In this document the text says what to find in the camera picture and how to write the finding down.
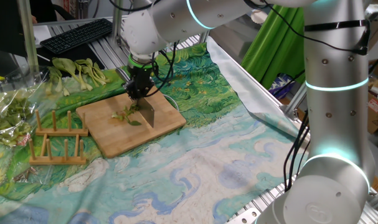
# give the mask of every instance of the plastic bag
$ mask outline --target plastic bag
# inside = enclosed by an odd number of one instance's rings
[[[49,71],[41,69],[43,72],[22,72],[24,68],[20,68],[0,82],[0,144],[13,149],[24,147],[37,126],[35,110],[44,116],[62,96],[45,94]]]
[[[30,184],[49,184],[54,166],[30,166],[27,163],[18,163],[14,167],[13,181]]]

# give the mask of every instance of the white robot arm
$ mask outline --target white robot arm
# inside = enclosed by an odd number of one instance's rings
[[[312,145],[295,184],[256,224],[356,224],[374,178],[367,145],[367,21],[363,0],[270,0],[304,7],[305,64]],[[131,14],[132,60],[151,60],[185,39],[265,5],[263,0],[162,0]]]

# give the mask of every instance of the black keyboard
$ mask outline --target black keyboard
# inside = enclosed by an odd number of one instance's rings
[[[113,30],[113,23],[106,19],[97,19],[63,34],[56,35],[40,44],[55,54],[61,54],[81,44],[96,40]]]

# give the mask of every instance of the green leaf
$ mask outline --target green leaf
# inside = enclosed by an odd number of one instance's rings
[[[74,62],[75,68],[77,68],[78,72],[82,71],[82,66],[79,65],[77,62]]]
[[[99,78],[106,80],[106,76],[99,68],[94,67],[93,70],[96,71],[97,75],[99,75]]]
[[[93,67],[93,62],[92,62],[92,60],[91,60],[90,58],[87,58],[87,62],[89,63],[89,65],[90,65],[91,67]]]
[[[62,79],[59,78],[59,82],[57,84],[55,91],[56,91],[56,93],[60,93],[62,90],[63,90]]]
[[[75,76],[76,68],[73,61],[67,58],[53,58],[52,63],[57,69],[63,72],[68,72],[72,76],[72,78],[80,83],[80,80]]]
[[[64,95],[64,96],[69,96],[69,95],[70,95],[70,92],[69,92],[66,88],[64,88],[64,89],[63,89],[63,95]]]
[[[93,64],[93,67],[94,67],[94,68],[97,68],[97,69],[100,70],[100,67],[99,67],[99,65],[97,64],[97,62],[95,62],[95,63]]]
[[[45,92],[46,92],[46,95],[48,96],[52,94],[52,82],[48,82]]]
[[[85,60],[85,59],[81,59],[81,60],[76,60],[75,63],[78,63],[80,65],[88,65],[88,62]]]

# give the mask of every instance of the table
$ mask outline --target table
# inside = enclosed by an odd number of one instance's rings
[[[158,58],[158,63],[165,75],[167,61]],[[247,112],[206,44],[180,50],[175,70],[163,93],[177,101],[185,127],[114,159],[102,158],[93,140],[84,138],[88,166],[54,167],[49,185],[8,182],[0,187],[0,223],[224,223],[281,183],[276,165],[283,163],[293,137]],[[112,70],[106,75],[118,77]],[[120,84],[77,94],[88,103],[120,94]],[[72,95],[57,104],[62,128],[66,110],[82,102]],[[72,116],[73,125],[80,126]],[[57,146],[60,139],[51,141]],[[36,150],[40,143],[35,137]],[[13,159],[29,157],[28,151],[17,154]],[[57,147],[52,154],[60,154]]]

